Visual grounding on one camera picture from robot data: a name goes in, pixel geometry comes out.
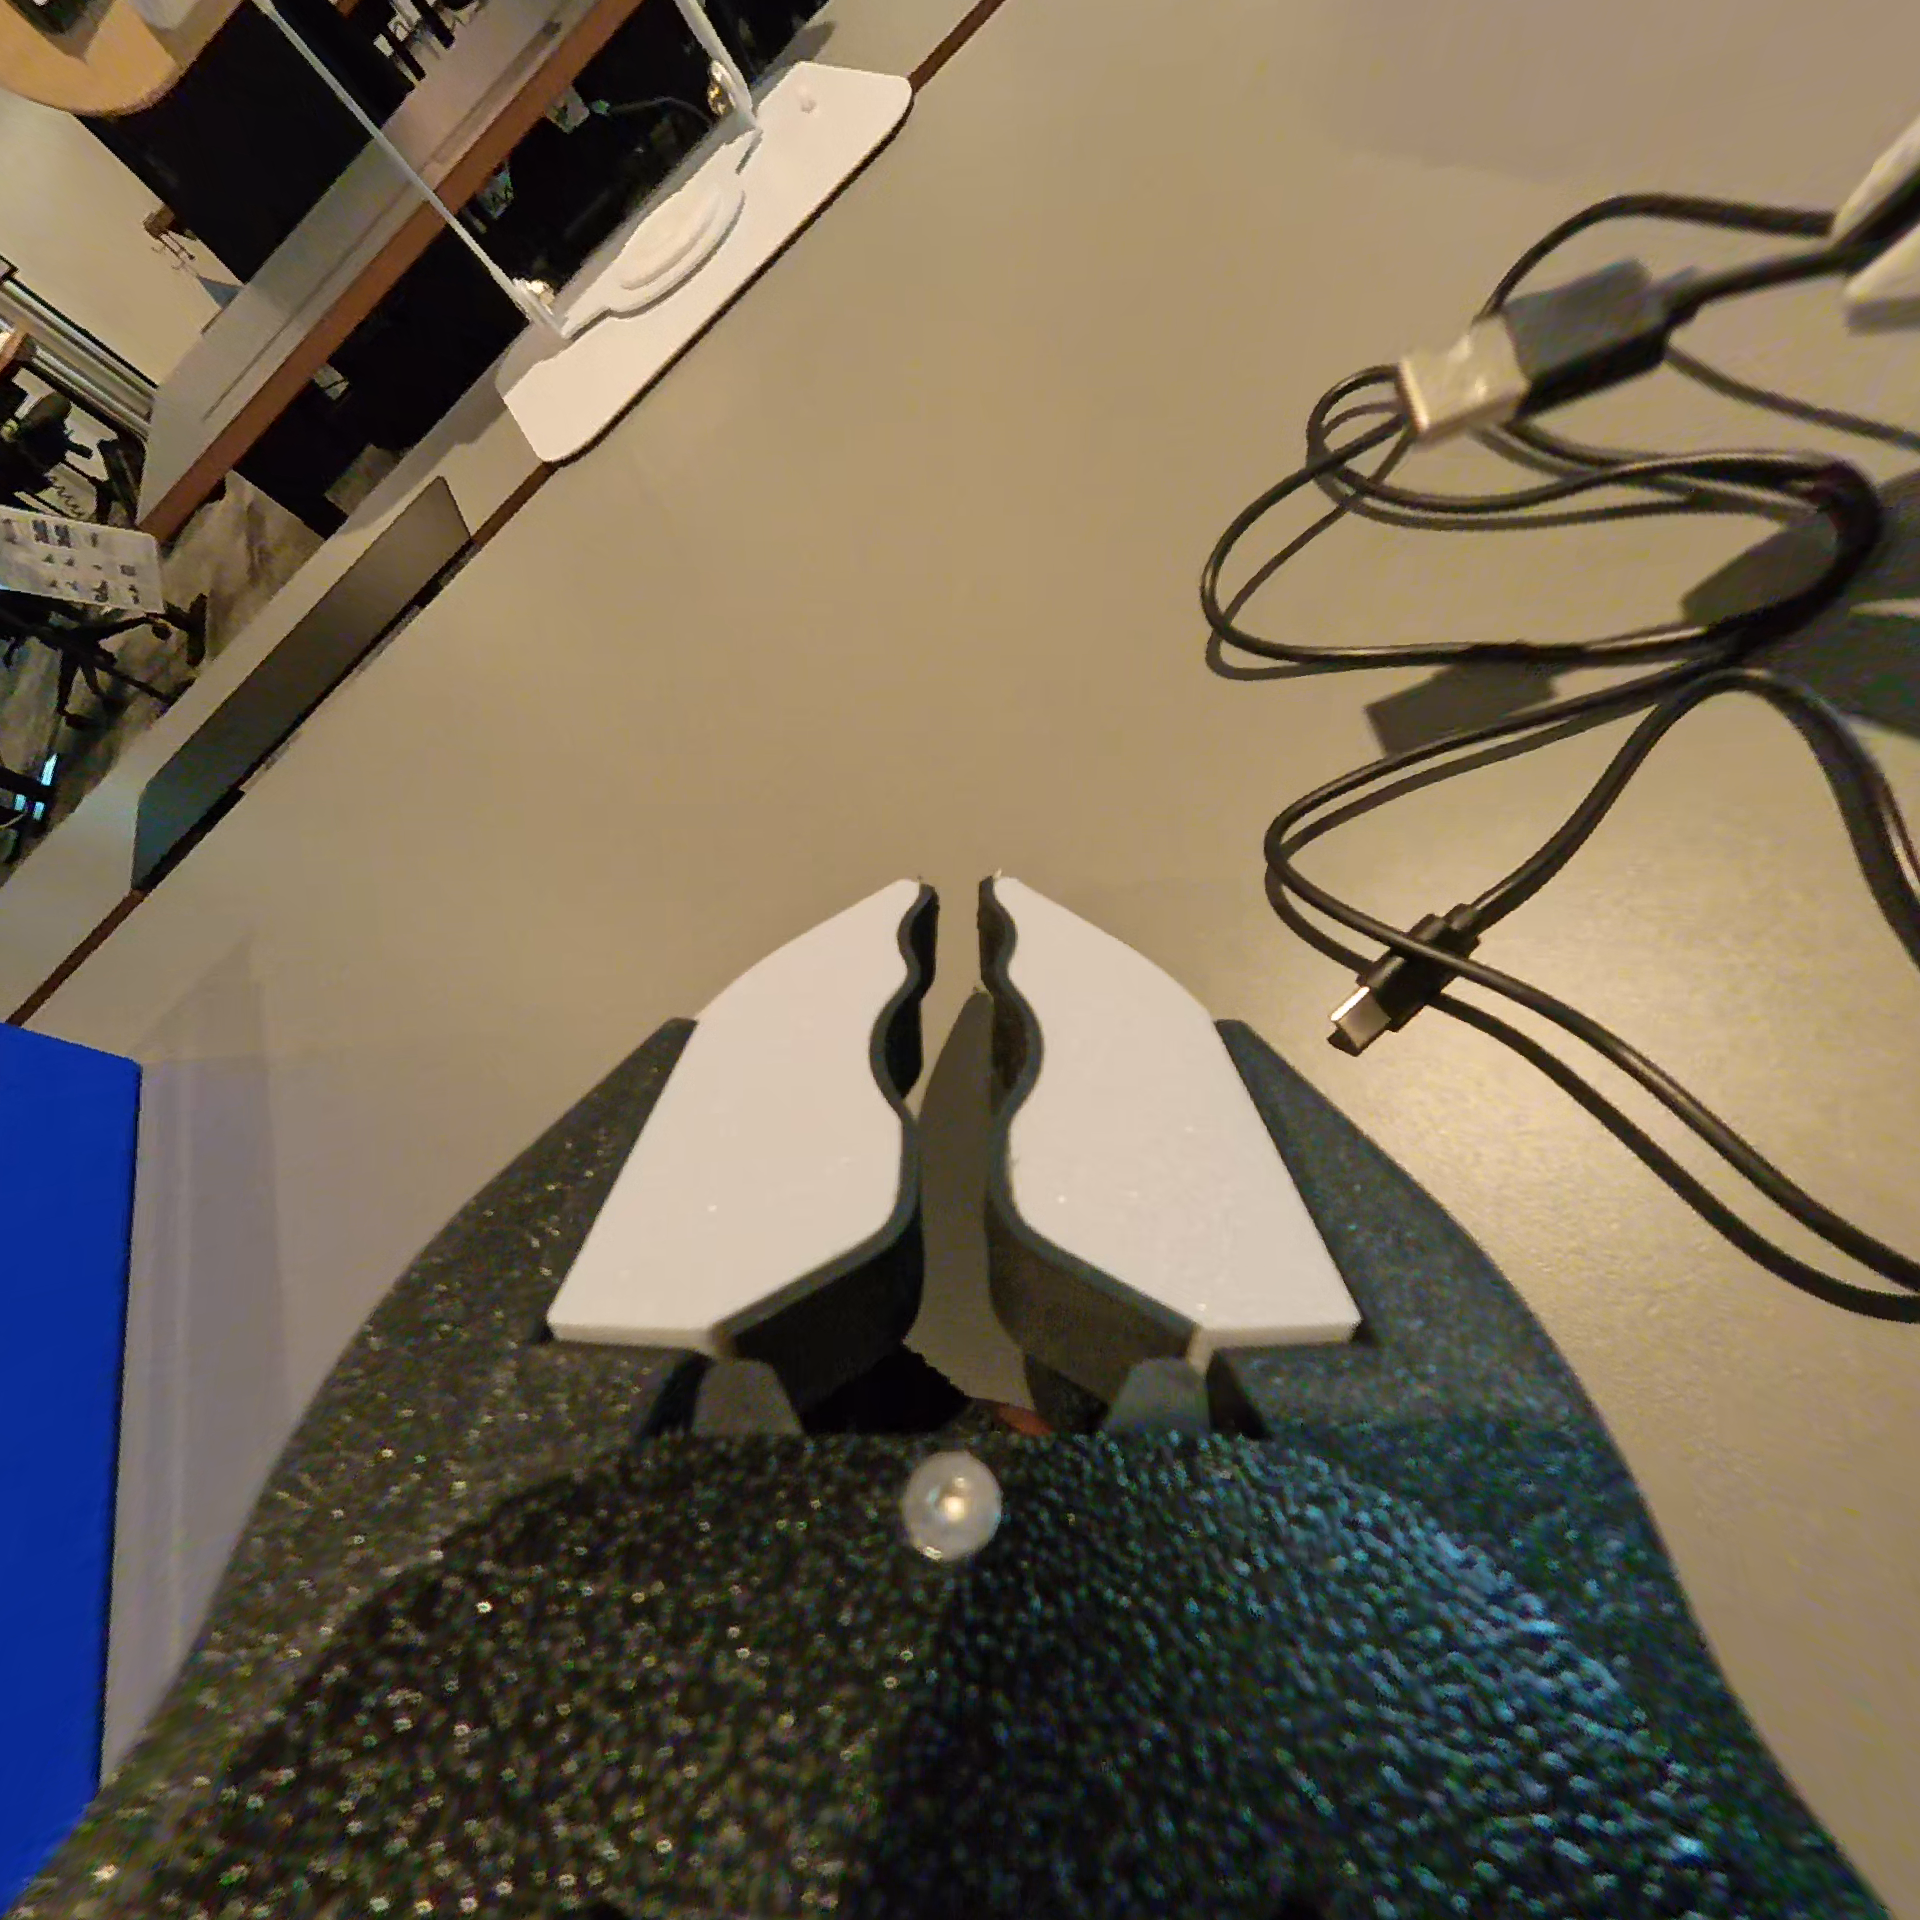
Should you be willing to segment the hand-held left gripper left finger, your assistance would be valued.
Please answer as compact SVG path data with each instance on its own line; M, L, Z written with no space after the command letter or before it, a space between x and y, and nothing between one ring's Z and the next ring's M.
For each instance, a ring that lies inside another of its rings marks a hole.
M938 892L899 878L713 996L548 1307L556 1343L765 1361L797 1406L904 1343L938 926Z

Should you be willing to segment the blue plastic bin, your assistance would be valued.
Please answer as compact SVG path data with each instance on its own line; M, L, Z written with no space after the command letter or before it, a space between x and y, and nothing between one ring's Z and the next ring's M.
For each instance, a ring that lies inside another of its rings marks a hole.
M2 1906L100 1783L136 1097L2 1026Z

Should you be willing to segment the wooden office table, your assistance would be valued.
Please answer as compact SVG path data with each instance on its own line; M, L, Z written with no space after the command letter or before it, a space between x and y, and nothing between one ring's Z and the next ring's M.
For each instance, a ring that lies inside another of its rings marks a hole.
M366 450L415 448L728 109L673 4L234 4L100 125L234 280L156 389L136 516L228 472L329 532Z

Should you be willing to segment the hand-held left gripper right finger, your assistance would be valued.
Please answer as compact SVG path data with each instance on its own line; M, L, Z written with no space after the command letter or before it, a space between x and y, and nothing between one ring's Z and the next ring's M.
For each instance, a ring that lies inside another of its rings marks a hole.
M993 1003L990 1299L1113 1406L1142 1361L1347 1349L1361 1311L1233 1064L1160 965L1036 884L980 884Z

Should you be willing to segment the white document stand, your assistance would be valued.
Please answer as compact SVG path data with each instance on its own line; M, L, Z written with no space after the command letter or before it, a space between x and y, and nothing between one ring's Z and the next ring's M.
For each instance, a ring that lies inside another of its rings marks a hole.
M515 268L484 212L515 152L568 97L597 27L638 4L481 4L464 27L415 4L427 52L396 110L376 116L284 4L258 4L290 52L347 110L364 152L244 288L264 312L264 347L248 373L301 378L322 370L436 238L452 238L495 301L515 343L495 392L541 465L591 448L735 297L899 133L916 103L909 80L782 59L747 80L703 4L679 4L698 55L705 104L692 104L687 153L658 186L597 186L610 204L600 238L556 238L541 223L541 268Z

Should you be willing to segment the printed paper sign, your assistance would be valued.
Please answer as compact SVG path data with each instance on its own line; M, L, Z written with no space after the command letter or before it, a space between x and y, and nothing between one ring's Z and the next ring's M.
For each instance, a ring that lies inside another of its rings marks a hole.
M2 507L2 590L162 613L159 541L142 531Z

